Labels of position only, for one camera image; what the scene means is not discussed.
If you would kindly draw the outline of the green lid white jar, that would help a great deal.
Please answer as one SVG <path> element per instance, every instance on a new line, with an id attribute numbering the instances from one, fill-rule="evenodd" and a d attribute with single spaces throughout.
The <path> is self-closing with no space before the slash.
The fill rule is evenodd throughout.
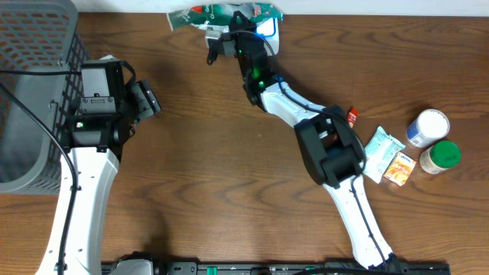
<path id="1" fill-rule="evenodd" d="M 420 166 L 430 174 L 438 174 L 451 169 L 460 161 L 461 151 L 451 141 L 440 141 L 424 150 L 419 157 Z"/>

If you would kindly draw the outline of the white blue label jar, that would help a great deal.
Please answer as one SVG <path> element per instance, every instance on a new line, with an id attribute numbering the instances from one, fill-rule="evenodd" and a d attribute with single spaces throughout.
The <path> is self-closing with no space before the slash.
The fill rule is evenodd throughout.
<path id="1" fill-rule="evenodd" d="M 407 140 L 415 147 L 427 147 L 444 138 L 450 130 L 446 115 L 437 109 L 421 112 L 406 129 Z"/>

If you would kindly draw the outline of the light green snack packet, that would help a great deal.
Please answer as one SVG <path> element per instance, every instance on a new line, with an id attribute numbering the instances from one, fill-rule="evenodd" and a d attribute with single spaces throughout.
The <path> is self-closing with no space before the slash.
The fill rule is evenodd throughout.
<path id="1" fill-rule="evenodd" d="M 381 126 L 378 126 L 372 139 L 364 148 L 366 153 L 364 175 L 370 177 L 375 183 L 379 183 L 391 161 L 405 147 Z"/>

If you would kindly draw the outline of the green white gloves packet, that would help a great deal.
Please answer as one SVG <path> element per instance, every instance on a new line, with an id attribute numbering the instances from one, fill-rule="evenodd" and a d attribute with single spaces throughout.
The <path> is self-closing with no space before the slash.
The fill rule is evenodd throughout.
<path id="1" fill-rule="evenodd" d="M 206 29 L 207 26 L 229 26 L 235 11 L 241 11 L 255 24 L 269 18 L 283 18 L 283 12 L 275 5 L 263 2 L 224 3 L 197 5 L 167 14 L 172 31 L 187 25 Z"/>

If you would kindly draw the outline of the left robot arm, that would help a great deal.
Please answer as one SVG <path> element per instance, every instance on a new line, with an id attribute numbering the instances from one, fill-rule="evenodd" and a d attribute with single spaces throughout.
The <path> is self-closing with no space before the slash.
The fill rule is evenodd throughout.
<path id="1" fill-rule="evenodd" d="M 109 193 L 123 146 L 135 127 L 160 112 L 148 81 L 124 60 L 81 66 L 83 95 L 62 127 L 60 192 L 39 274 L 101 274 Z"/>

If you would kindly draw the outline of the red white snack packet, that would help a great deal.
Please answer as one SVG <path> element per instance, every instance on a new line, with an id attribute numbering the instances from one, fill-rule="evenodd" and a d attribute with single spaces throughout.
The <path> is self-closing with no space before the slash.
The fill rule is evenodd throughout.
<path id="1" fill-rule="evenodd" d="M 355 122 L 357 121 L 357 118 L 359 116 L 359 111 L 355 108 L 352 107 L 348 113 L 347 121 L 348 125 L 353 128 L 355 125 Z"/>

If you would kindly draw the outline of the small orange box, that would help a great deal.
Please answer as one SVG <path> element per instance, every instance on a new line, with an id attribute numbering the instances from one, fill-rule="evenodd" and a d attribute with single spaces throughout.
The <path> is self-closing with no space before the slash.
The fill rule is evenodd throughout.
<path id="1" fill-rule="evenodd" d="M 403 186 L 416 166 L 416 161 L 402 152 L 397 153 L 384 173 L 384 178 Z"/>

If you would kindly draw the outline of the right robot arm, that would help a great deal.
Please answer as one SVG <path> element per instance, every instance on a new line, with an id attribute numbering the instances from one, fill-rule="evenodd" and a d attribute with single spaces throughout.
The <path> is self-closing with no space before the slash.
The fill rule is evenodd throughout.
<path id="1" fill-rule="evenodd" d="M 393 251 L 365 193 L 365 149 L 342 108 L 317 105 L 294 92 L 279 73 L 272 46 L 241 12 L 234 12 L 229 29 L 223 38 L 235 48 L 248 100 L 294 130 L 306 171 L 332 197 L 355 260 L 366 269 L 387 270 Z"/>

